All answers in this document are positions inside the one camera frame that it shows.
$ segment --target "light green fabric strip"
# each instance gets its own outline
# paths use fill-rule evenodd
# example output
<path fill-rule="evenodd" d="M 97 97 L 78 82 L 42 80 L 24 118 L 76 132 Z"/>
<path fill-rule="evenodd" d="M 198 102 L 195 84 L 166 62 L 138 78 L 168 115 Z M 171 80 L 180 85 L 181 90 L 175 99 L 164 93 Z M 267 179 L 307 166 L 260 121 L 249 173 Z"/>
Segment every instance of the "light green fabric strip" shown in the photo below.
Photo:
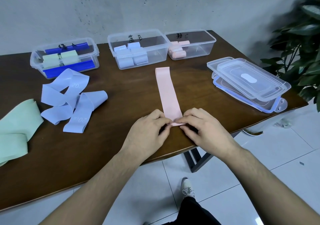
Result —
<path fill-rule="evenodd" d="M 28 153 L 27 141 L 42 122 L 33 99 L 18 104 L 0 120 L 0 166 Z"/>

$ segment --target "person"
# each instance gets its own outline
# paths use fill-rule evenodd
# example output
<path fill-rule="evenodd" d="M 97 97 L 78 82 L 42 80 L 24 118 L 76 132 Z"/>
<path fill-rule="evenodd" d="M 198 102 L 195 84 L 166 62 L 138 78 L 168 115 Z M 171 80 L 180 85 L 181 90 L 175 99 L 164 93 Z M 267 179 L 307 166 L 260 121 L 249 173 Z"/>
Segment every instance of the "person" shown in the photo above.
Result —
<path fill-rule="evenodd" d="M 207 111 L 196 108 L 187 110 L 175 122 L 198 129 L 196 133 L 186 125 L 180 126 L 196 145 L 230 168 L 264 225 L 320 224 L 320 216 L 250 151 L 242 148 Z M 162 146 L 170 133 L 171 123 L 160 110 L 138 119 L 131 127 L 121 150 L 40 224 L 102 224 L 131 175 Z M 177 219 L 169 224 L 220 224 L 196 202 L 194 190 L 187 178 L 182 181 L 182 193 L 185 198 Z"/>

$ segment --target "forearm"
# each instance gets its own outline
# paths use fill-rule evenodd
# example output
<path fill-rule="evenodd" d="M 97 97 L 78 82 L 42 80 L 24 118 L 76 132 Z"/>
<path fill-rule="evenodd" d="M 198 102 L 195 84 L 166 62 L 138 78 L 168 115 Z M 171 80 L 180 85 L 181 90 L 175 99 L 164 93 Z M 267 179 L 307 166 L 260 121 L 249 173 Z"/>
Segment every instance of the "forearm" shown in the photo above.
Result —
<path fill-rule="evenodd" d="M 141 162 L 126 152 L 119 152 L 41 224 L 102 224 L 118 194 Z"/>
<path fill-rule="evenodd" d="M 236 148 L 223 161 L 240 181 L 265 225 L 320 224 L 320 216 L 250 151 Z"/>

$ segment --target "wooden table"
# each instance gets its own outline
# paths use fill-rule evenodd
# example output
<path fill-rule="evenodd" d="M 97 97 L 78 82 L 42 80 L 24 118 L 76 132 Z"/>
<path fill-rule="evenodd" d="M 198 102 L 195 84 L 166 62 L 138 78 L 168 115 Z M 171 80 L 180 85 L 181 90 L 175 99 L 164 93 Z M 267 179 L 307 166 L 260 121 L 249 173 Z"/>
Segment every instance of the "wooden table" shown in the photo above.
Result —
<path fill-rule="evenodd" d="M 210 31 L 217 42 L 208 56 L 119 70 L 108 44 L 98 45 L 100 67 L 85 72 L 90 81 L 85 92 L 105 90 L 108 100 L 92 114 L 83 134 L 66 133 L 68 121 L 54 126 L 48 121 L 28 142 L 29 153 L 0 167 L 0 210 L 76 186 L 89 180 L 121 148 L 133 123 L 155 109 L 162 110 L 155 79 L 156 67 L 170 66 L 170 73 L 182 112 L 203 108 L 215 116 L 230 133 L 252 126 L 274 114 L 262 113 L 216 88 L 206 63 L 222 57 L 247 58 Z M 30 53 L 0 56 L 0 118 L 20 102 L 40 102 L 42 84 L 51 82 L 30 67 Z M 287 110 L 307 105 L 292 90 L 283 95 Z M 164 145 L 146 162 L 181 154 L 194 148 L 178 127 Z"/>

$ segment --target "table leg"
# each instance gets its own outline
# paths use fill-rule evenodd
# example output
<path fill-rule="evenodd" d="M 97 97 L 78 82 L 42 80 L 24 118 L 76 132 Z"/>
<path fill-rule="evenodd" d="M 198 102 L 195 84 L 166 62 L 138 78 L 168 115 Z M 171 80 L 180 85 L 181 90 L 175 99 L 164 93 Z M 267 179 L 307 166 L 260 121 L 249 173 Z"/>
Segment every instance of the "table leg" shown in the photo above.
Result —
<path fill-rule="evenodd" d="M 231 136 L 234 138 L 240 132 L 241 131 L 232 133 Z M 200 153 L 196 148 L 190 151 L 187 151 L 183 154 L 186 157 L 191 173 L 197 172 L 203 165 L 205 165 L 213 157 L 213 155 L 211 155 L 210 153 L 206 153 L 205 155 L 203 155 L 203 157 L 201 157 Z"/>

